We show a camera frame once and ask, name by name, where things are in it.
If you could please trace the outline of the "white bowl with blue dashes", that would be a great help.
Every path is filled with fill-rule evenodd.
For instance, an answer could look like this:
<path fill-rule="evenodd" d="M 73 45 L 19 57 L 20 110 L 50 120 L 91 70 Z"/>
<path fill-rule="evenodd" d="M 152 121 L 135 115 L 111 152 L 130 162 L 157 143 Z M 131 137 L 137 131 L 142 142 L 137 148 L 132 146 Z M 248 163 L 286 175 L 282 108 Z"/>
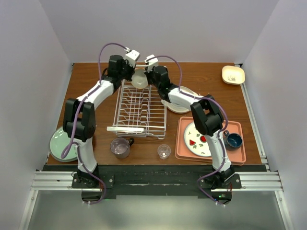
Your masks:
<path fill-rule="evenodd" d="M 131 83 L 136 89 L 144 89 L 148 86 L 148 80 L 144 69 L 136 69 L 131 79 Z"/>

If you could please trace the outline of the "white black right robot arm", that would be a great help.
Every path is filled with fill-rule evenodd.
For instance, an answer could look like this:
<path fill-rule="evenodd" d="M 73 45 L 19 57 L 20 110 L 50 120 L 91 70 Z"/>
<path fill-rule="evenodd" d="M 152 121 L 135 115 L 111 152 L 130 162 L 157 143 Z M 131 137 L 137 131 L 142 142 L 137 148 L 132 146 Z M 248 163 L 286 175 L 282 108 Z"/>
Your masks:
<path fill-rule="evenodd" d="M 226 114 L 222 107 L 211 95 L 200 97 L 182 91 L 170 81 L 168 70 L 164 66 L 146 67 L 145 76 L 148 83 L 157 88 L 161 99 L 191 111 L 197 131 L 207 140 L 213 161 L 213 172 L 200 179 L 212 181 L 217 187 L 225 188 L 230 184 L 235 171 L 223 140 Z"/>

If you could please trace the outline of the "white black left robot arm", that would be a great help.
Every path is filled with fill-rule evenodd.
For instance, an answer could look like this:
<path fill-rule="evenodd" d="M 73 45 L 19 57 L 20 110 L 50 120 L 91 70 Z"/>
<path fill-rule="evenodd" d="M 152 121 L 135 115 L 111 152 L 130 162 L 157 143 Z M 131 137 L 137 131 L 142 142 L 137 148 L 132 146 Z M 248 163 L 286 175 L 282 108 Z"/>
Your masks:
<path fill-rule="evenodd" d="M 94 157 L 92 139 L 96 129 L 95 110 L 121 86 L 122 80 L 130 81 L 135 72 L 140 54 L 133 50 L 121 55 L 111 55 L 108 67 L 99 70 L 99 80 L 84 95 L 66 101 L 63 131 L 70 138 L 63 149 L 61 158 L 68 155 L 72 146 L 76 147 L 78 170 L 84 172 L 82 182 L 89 188 L 99 184 L 99 176 L 94 173 L 97 161 Z"/>

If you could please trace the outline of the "cream plate with blue swirl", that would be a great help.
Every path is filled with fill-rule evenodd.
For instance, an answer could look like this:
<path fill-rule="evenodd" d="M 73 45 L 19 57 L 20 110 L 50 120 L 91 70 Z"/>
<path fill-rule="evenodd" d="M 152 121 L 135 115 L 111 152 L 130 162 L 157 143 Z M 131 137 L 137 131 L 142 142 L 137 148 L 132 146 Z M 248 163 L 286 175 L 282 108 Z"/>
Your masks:
<path fill-rule="evenodd" d="M 195 96 L 198 96 L 197 93 L 195 93 L 194 91 L 192 91 L 191 89 L 189 89 L 187 87 L 181 86 L 180 89 L 184 92 L 188 92 L 188 93 L 191 93 Z M 174 104 L 174 103 L 169 103 L 165 100 L 161 100 L 161 103 L 163 105 L 165 105 L 170 111 L 177 113 L 177 114 L 185 114 L 185 113 L 188 113 L 190 111 L 189 109 L 187 109 L 185 107 L 179 106 L 179 105 Z"/>

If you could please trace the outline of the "cream square panda bowl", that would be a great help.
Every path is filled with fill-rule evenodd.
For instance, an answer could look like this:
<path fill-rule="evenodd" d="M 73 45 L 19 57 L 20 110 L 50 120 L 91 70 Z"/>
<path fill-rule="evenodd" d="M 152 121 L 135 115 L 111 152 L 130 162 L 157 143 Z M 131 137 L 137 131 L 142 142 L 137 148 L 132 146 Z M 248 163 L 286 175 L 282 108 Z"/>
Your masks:
<path fill-rule="evenodd" d="M 224 66 L 222 68 L 222 80 L 226 84 L 240 85 L 245 82 L 245 72 L 241 67 Z"/>

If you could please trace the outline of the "small clear glass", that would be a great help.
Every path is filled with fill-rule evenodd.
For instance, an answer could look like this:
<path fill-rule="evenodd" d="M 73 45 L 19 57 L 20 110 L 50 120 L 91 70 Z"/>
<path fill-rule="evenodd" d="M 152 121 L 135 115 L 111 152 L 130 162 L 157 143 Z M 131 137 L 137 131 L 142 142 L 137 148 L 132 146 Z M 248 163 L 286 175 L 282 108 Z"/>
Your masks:
<path fill-rule="evenodd" d="M 162 144 L 158 147 L 157 153 L 158 153 L 160 159 L 163 159 L 163 160 L 167 159 L 171 154 L 171 148 L 167 144 Z"/>

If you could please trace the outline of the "purple translucent measuring cup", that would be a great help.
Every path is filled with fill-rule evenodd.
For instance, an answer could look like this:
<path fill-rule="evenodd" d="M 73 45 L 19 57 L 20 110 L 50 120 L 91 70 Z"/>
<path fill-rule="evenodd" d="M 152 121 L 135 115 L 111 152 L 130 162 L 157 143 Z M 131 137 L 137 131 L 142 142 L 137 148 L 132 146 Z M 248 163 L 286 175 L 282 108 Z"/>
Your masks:
<path fill-rule="evenodd" d="M 118 159 L 127 158 L 130 154 L 130 147 L 132 144 L 134 144 L 134 141 L 134 138 L 116 138 L 110 144 L 111 152 Z"/>

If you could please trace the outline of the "white watermelon pattern plate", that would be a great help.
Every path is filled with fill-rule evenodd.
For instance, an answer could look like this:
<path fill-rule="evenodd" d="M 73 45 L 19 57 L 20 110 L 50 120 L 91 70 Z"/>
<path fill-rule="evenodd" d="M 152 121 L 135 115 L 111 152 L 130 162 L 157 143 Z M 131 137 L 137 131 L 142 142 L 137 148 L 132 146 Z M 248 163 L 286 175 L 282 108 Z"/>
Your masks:
<path fill-rule="evenodd" d="M 211 157 L 207 139 L 196 129 L 194 122 L 189 123 L 186 127 L 184 142 L 194 155 L 205 158 Z"/>

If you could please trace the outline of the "light green plate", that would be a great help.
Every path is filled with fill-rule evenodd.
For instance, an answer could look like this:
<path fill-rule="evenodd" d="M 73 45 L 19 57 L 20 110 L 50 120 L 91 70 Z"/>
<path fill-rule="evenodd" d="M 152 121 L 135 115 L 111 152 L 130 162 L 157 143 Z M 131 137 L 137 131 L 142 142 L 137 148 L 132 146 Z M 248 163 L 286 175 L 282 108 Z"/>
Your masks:
<path fill-rule="evenodd" d="M 58 128 L 52 135 L 49 142 L 49 152 L 53 158 L 60 162 L 72 162 L 77 160 L 77 153 L 74 147 L 72 146 L 68 155 L 62 159 L 61 154 L 64 148 L 69 144 L 70 138 L 68 138 L 67 133 L 63 131 L 63 128 Z"/>

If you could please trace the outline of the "dark blue ceramic mug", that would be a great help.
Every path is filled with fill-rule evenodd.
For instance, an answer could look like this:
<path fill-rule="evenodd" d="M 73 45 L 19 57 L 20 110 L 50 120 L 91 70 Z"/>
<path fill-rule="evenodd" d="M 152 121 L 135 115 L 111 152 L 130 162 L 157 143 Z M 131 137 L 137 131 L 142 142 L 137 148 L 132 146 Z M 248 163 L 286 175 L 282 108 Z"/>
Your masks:
<path fill-rule="evenodd" d="M 227 150 L 234 151 L 239 149 L 243 144 L 242 137 L 237 133 L 230 133 L 228 130 L 223 132 L 224 145 Z"/>

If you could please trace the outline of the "pink plastic tray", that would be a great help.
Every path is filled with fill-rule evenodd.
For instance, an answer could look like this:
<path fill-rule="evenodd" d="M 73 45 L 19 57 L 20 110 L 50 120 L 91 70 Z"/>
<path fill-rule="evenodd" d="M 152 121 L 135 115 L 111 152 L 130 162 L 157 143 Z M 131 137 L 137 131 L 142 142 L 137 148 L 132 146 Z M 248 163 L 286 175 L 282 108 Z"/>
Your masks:
<path fill-rule="evenodd" d="M 201 161 L 205 163 L 211 163 L 212 157 L 199 157 L 194 155 L 186 146 L 184 142 L 184 132 L 189 123 L 193 122 L 192 117 L 183 116 L 179 119 L 177 126 L 177 140 L 175 157 L 181 160 L 188 161 Z M 241 124 L 235 121 L 228 121 L 227 129 L 230 133 L 237 133 L 243 138 L 243 131 Z M 243 165 L 246 162 L 246 153 L 244 143 L 239 149 L 234 151 L 226 150 L 227 155 L 233 165 Z"/>

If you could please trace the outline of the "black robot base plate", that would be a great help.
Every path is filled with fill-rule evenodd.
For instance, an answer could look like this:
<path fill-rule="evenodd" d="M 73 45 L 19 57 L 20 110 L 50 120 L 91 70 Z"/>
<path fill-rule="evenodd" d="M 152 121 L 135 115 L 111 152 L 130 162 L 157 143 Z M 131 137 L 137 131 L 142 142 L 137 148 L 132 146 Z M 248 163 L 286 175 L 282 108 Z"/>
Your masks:
<path fill-rule="evenodd" d="M 238 173 L 222 182 L 219 174 L 206 177 L 213 168 L 206 165 L 105 165 L 97 166 L 94 176 L 80 170 L 71 173 L 72 188 L 82 190 L 83 201 L 118 196 L 197 196 L 205 198 L 218 189 L 230 196 L 232 189 L 242 187 Z"/>

